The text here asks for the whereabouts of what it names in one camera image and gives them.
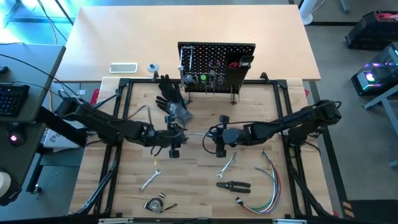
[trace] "black glove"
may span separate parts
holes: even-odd
[[[187,107],[180,93],[178,83],[172,84],[169,75],[160,76],[159,89],[163,97],[156,96],[157,106],[167,114],[173,114],[180,118],[184,123],[193,117],[191,112],[187,111]]]

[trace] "black pegboard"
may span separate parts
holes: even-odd
[[[255,44],[179,42],[178,54],[181,65],[184,67],[184,75],[198,77],[197,83],[185,83],[185,92],[239,94],[239,85],[227,85],[226,83],[227,57],[231,54],[253,55],[255,48]],[[210,70],[216,72],[214,88],[211,87],[208,75]],[[199,79],[200,75],[207,76],[206,83],[202,83]]]

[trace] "cable bundle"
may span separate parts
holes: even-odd
[[[256,214],[270,214],[272,211],[275,210],[276,207],[278,207],[282,186],[280,184],[279,174],[276,171],[274,164],[269,159],[267,151],[263,150],[262,155],[265,156],[265,158],[269,164],[269,171],[271,172],[271,174],[269,174],[268,171],[260,169],[258,167],[255,167],[255,169],[267,174],[267,176],[269,178],[271,178],[271,180],[273,181],[274,190],[273,190],[271,199],[268,201],[268,203],[266,203],[265,205],[260,206],[260,207],[249,207],[249,206],[245,205],[239,197],[236,198],[236,203],[240,204],[240,206],[242,206],[245,209],[247,209],[251,212],[254,212]]]

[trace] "wooden workbench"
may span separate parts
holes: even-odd
[[[100,82],[114,62],[137,62],[135,74],[159,64],[161,75],[180,78],[177,42],[256,44],[246,78],[319,80],[296,5],[81,7],[56,77]]]
[[[104,78],[98,101],[111,96],[117,89],[119,78]],[[290,100],[293,111],[307,105],[303,83],[301,80],[288,80]],[[124,98],[121,100],[119,117],[123,112]],[[149,105],[155,129],[165,129],[165,113],[155,105],[155,97],[160,95],[156,84],[134,84],[129,114],[135,112],[142,105]],[[188,109],[194,118],[187,124],[188,133],[204,133],[210,126],[218,123],[219,115],[225,114],[234,121],[272,121],[277,119],[277,109],[272,86],[243,85],[240,102],[236,105],[229,103],[229,94],[192,93]],[[112,113],[114,100],[107,102],[101,109]],[[134,119],[147,120],[147,113],[140,112]],[[206,140],[208,149],[215,149],[211,140]],[[254,166],[266,168],[268,164],[261,157],[261,151],[266,148],[271,160],[275,164],[282,182],[282,195],[277,209],[270,215],[253,214],[235,202],[240,196],[248,205],[260,205],[269,200],[272,195],[272,182],[263,173],[254,170]],[[121,154],[121,163],[113,201],[112,213],[123,212],[124,217],[172,217],[172,218],[283,218],[284,214],[293,214],[292,201],[287,180],[284,151],[279,135],[275,135],[259,146],[226,147],[227,157],[216,158],[202,149],[201,137],[190,136],[186,145],[180,150],[179,159],[169,159],[168,150],[164,149],[160,155],[160,168],[163,173],[147,186],[143,193],[139,187],[154,173],[157,166],[150,156],[148,147],[125,141]],[[237,194],[216,187],[216,173],[229,161],[232,153],[237,151],[236,162],[232,168],[224,173],[222,182],[235,180],[252,184],[250,194]],[[92,144],[85,149],[78,174],[70,211],[75,212],[86,202],[94,189],[98,186],[101,165],[105,152],[102,143]],[[320,155],[314,148],[304,145],[302,159],[308,188],[325,210],[331,212],[328,188],[323,174]],[[107,199],[105,190],[103,207]],[[165,206],[177,203],[178,206],[161,214],[143,209],[143,204],[162,192],[166,194]],[[301,193],[300,206],[303,209]]]

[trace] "keyboard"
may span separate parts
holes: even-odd
[[[27,98],[29,85],[0,83],[0,117],[16,117]]]

